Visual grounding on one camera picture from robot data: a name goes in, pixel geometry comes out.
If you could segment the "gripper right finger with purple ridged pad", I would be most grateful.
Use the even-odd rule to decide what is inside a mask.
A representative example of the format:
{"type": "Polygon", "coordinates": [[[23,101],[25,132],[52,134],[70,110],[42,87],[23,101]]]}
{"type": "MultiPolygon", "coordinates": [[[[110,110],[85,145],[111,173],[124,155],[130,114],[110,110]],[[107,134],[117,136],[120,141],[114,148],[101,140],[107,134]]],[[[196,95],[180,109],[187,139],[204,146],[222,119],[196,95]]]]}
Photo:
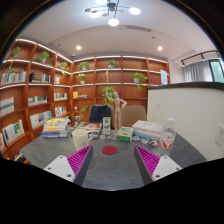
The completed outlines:
{"type": "Polygon", "coordinates": [[[159,157],[138,145],[134,146],[134,156],[145,185],[181,170],[169,156],[159,157]]]}

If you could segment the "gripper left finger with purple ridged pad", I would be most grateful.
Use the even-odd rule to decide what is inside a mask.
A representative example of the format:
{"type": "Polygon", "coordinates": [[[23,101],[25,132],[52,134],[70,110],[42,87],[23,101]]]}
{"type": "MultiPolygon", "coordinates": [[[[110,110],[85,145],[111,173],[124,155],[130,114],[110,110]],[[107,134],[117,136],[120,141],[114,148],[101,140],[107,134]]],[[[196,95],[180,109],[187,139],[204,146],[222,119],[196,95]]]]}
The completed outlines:
{"type": "Polygon", "coordinates": [[[92,156],[93,146],[89,145],[69,156],[59,155],[44,170],[81,186],[92,156]]]}

